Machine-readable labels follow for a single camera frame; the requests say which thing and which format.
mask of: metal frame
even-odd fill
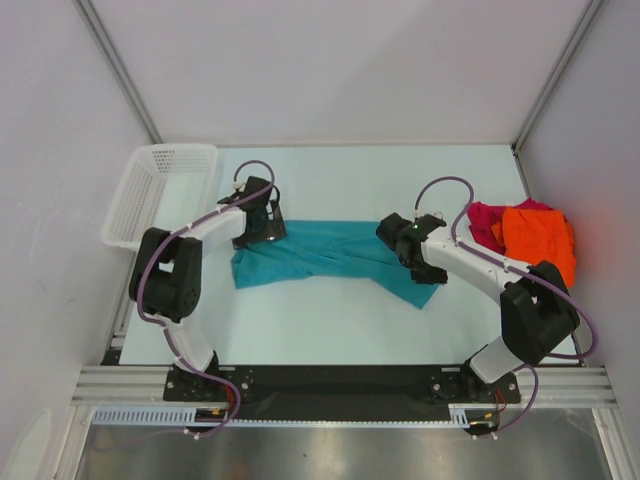
[[[516,155],[516,158],[522,150],[522,146],[527,141],[527,137],[533,129],[533,126],[536,124],[546,104],[549,102],[551,95],[554,92],[556,85],[562,78],[564,72],[566,71],[569,62],[582,44],[591,25],[593,25],[596,16],[601,11],[605,1],[606,0],[590,0],[585,9],[582,11],[582,15],[580,16],[578,23],[573,29],[573,32],[571,32],[567,43],[562,48],[556,64],[553,66],[553,69],[551,70],[547,81],[542,87],[542,91],[538,95],[533,108],[527,115],[527,118],[522,128],[520,129],[520,133],[515,139],[515,142],[513,144],[513,151]]]
[[[96,411],[105,411],[121,406],[137,406],[138,410],[150,414],[166,410],[168,405],[192,410],[192,407],[220,407],[220,403],[176,403],[165,402],[163,392],[167,374],[167,366],[117,366],[117,367],[85,367],[73,395],[73,412],[66,442],[61,450],[60,461],[56,465],[53,478],[73,480],[80,467],[84,443],[87,438],[91,418]],[[538,367],[539,390],[534,409],[591,409],[600,433],[603,448],[614,480],[640,478],[638,460],[632,450],[631,443],[624,430],[624,423],[617,407],[615,396],[607,377],[606,370],[583,367]],[[520,405],[509,408],[518,409],[529,400],[533,390],[533,375],[528,371],[517,374],[522,395]],[[450,404],[450,422],[264,422],[234,421],[233,427],[320,427],[320,428],[464,428],[466,425],[465,410],[482,408],[474,404]],[[127,420],[120,416],[120,425],[138,424],[135,419]],[[154,418],[156,424],[163,424],[160,418]],[[166,425],[172,424],[167,417]]]
[[[163,392],[170,367],[85,367],[80,373],[71,404],[128,406],[218,406],[212,403],[165,402]],[[538,367],[540,386],[533,408],[616,408],[617,403],[606,370],[582,367]],[[523,403],[533,390],[533,376],[517,373]],[[453,408],[485,408],[478,404],[456,404]]]
[[[147,107],[142,100],[140,92],[136,88],[135,83],[131,79],[131,75],[122,61],[122,57],[118,53],[111,36],[107,32],[104,23],[100,19],[98,12],[91,0],[73,0],[82,20],[84,20],[89,33],[95,40],[100,53],[105,62],[109,66],[109,70],[113,73],[122,94],[127,99],[133,114],[135,115],[140,126],[149,137],[151,143],[163,143],[162,137],[156,128],[153,118],[149,114]]]
[[[640,478],[640,464],[630,446],[620,410],[594,410],[593,417],[600,434],[609,469],[614,480]]]

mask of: teal cloth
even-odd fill
[[[409,270],[376,237],[377,222],[286,222],[287,236],[238,250],[231,260],[236,288],[256,287],[314,275],[370,278],[422,308],[435,285],[417,285]]]

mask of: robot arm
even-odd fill
[[[473,254],[457,245],[446,223],[433,215],[411,222],[394,213],[382,220],[376,234],[410,269],[415,282],[446,283],[451,272],[500,305],[502,335],[465,362],[484,384],[494,383],[523,363],[537,365],[580,323],[566,301],[507,268],[529,271],[566,293],[562,276],[551,263],[533,267],[477,244],[473,250],[482,257]]]
[[[144,286],[143,310],[161,320],[182,358],[194,368],[205,371],[214,359],[214,351],[204,340],[196,318],[188,319],[200,299],[202,259],[218,245],[232,241],[235,248],[262,241],[273,241],[286,235],[279,209],[279,194],[270,200],[271,189],[253,201],[237,207],[230,205],[265,187],[267,180],[249,177],[242,189],[218,202],[218,214],[173,239],[153,265]],[[271,206],[272,218],[267,212]],[[136,300],[142,274],[154,252],[170,232],[148,229],[140,244],[129,283],[129,297]],[[177,359],[179,366],[184,367]]]

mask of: purple cable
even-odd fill
[[[458,239],[458,233],[457,233],[458,223],[460,222],[460,220],[462,220],[462,218],[469,211],[469,208],[471,208],[471,204],[473,203],[473,197],[474,197],[473,187],[464,178],[456,177],[456,176],[447,176],[447,177],[436,178],[435,180],[432,180],[431,182],[427,183],[427,185],[425,185],[422,188],[422,190],[420,190],[420,193],[418,194],[418,198],[416,199],[416,203],[415,203],[415,206],[414,206],[415,211],[418,211],[418,207],[420,206],[420,200],[422,199],[422,196],[427,191],[427,189],[429,189],[432,185],[435,185],[436,183],[442,182],[444,180],[454,180],[456,182],[463,183],[469,189],[469,201],[467,202],[467,204],[464,206],[462,211],[458,214],[458,216],[453,221],[453,224],[451,225],[451,238],[453,239],[455,244],[457,246],[461,247],[463,250],[466,250],[467,252],[472,253],[472,254],[476,255],[477,257],[480,257],[483,260],[486,260],[486,261],[488,261],[488,262],[490,262],[490,263],[502,268],[503,267],[503,263],[500,260],[497,260],[497,259],[493,258],[492,256],[487,255],[484,252],[481,252],[480,250],[476,250],[475,248],[465,244],[462,240]],[[580,354],[577,354],[577,355],[565,355],[565,354],[562,354],[562,353],[550,353],[548,355],[549,357],[562,358],[562,359],[566,359],[566,360],[582,360],[582,359],[587,358],[588,356],[590,356],[593,352],[595,352],[595,350],[598,348],[598,345],[600,344],[600,335],[598,334],[598,329],[596,327],[595,321],[593,320],[593,318],[591,318],[591,315],[589,315],[582,307],[580,307],[580,305],[578,305],[576,303],[576,301],[573,298],[571,298],[568,294],[566,294],[564,291],[562,291],[560,288],[556,287],[552,283],[549,283],[546,280],[543,280],[542,278],[536,277],[535,275],[532,275],[529,272],[525,272],[524,270],[520,270],[520,269],[518,269],[516,267],[511,267],[511,266],[508,266],[507,270],[509,270],[510,272],[515,273],[516,275],[520,275],[521,277],[524,277],[524,278],[526,278],[528,280],[531,280],[532,282],[537,283],[539,285],[542,285],[543,287],[551,290],[553,293],[558,295],[565,302],[567,302],[569,305],[571,305],[573,308],[575,308],[580,313],[580,315],[582,315],[582,318],[584,319],[585,323],[588,325],[589,330],[591,330],[591,337],[592,337],[591,346],[589,347],[589,349],[586,352],[580,353]]]
[[[520,415],[518,415],[511,423],[505,425],[502,428],[498,428],[497,430],[498,432],[504,432],[506,430],[509,430],[516,423],[522,420],[522,418],[529,412],[529,410],[531,410],[531,407],[533,407],[533,402],[535,402],[536,397],[538,396],[538,388],[540,387],[540,378],[538,377],[538,372],[536,372],[535,368],[533,368],[531,365],[526,363],[523,365],[520,365],[518,368],[514,370],[514,372],[517,372],[518,370],[522,370],[523,368],[528,368],[529,370],[531,370],[531,373],[533,374],[533,391],[531,392],[531,398],[529,399],[527,406],[524,407],[524,410],[520,412]]]
[[[164,251],[165,248],[167,248],[167,246],[171,243],[171,241],[173,241],[175,238],[179,237],[180,235],[183,235],[185,233],[187,233],[190,229],[197,227],[198,225],[201,225],[202,223],[206,222],[207,220],[212,219],[213,217],[220,215],[221,213],[226,212],[227,210],[234,208],[234,207],[238,207],[244,203],[250,202],[251,200],[253,200],[254,198],[260,197],[261,195],[264,195],[265,193],[267,193],[268,191],[271,190],[271,188],[273,188],[273,186],[275,185],[275,174],[273,173],[273,169],[265,162],[263,162],[262,160],[249,160],[247,162],[244,162],[243,164],[241,164],[235,171],[235,173],[233,174],[233,181],[235,182],[238,179],[238,174],[240,173],[240,170],[242,170],[244,167],[246,167],[247,165],[252,165],[252,164],[258,164],[258,165],[262,165],[263,167],[265,167],[268,171],[269,171],[269,175],[271,176],[271,180],[269,181],[269,184],[267,186],[265,186],[264,188],[262,188],[261,190],[249,195],[246,198],[243,198],[241,200],[238,200],[236,202],[233,202],[229,205],[225,205],[224,207],[220,208],[219,210],[213,210],[212,212],[207,213],[206,215],[203,215],[202,217],[198,218],[197,220],[194,220],[190,225],[182,227],[178,230],[176,230],[175,232],[172,232],[171,234],[169,234],[167,236],[167,238],[164,239],[164,241],[158,246],[158,248],[156,249],[155,252],[153,252],[153,255],[151,256],[151,258],[149,259],[149,263],[147,264],[147,266],[144,269],[144,272],[142,273],[142,277],[140,278],[140,284],[138,286],[138,292],[136,295],[136,303],[137,303],[137,310],[138,310],[138,315],[140,316],[140,318],[142,320],[144,320],[145,322],[149,322],[149,323],[153,323],[155,325],[158,325],[162,328],[165,328],[167,326],[166,322],[157,319],[157,318],[153,318],[149,315],[147,315],[144,311],[143,308],[143,295],[144,295],[144,289],[147,285],[147,281],[149,280],[149,275],[151,274],[151,270],[153,269],[154,265],[156,264],[156,262],[158,261],[158,259],[160,258],[160,255],[162,255],[162,252]],[[168,330],[164,331],[164,336],[167,340],[167,344],[169,345],[169,348],[171,349],[171,352],[177,357],[181,359],[182,364],[187,368],[187,370],[189,370],[190,372],[199,375],[203,378],[206,378],[207,380],[212,380],[214,382],[218,382],[221,383],[223,385],[228,386],[229,388],[231,388],[231,390],[233,391],[233,394],[235,396],[236,399],[236,404],[235,407],[233,409],[233,411],[227,415],[227,418],[225,418],[222,422],[220,422],[219,425],[217,425],[216,427],[214,427],[213,429],[209,430],[206,433],[203,433],[201,435],[199,435],[200,438],[206,438],[209,437],[211,435],[213,435],[215,432],[217,432],[221,427],[224,427],[227,423],[229,423],[231,420],[233,420],[235,418],[235,416],[238,413],[238,410],[240,409],[240,391],[238,390],[238,388],[231,382],[229,382],[228,380],[225,380],[224,378],[221,377],[216,377],[215,375],[210,375],[208,373],[204,373],[200,370],[198,370],[197,368],[195,368],[193,365],[191,365],[190,363],[188,363],[186,360],[184,360],[184,358],[182,358],[182,355],[180,353],[180,351],[178,350],[176,344],[174,343],[173,339],[171,338],[171,334],[169,333]],[[162,430],[162,433],[177,433],[177,432],[183,432],[182,430],[178,430],[178,429],[170,429],[170,430]],[[155,435],[149,435],[149,436],[145,436],[145,437],[141,437],[141,438],[147,438],[147,437],[151,437],[151,436],[155,436]]]

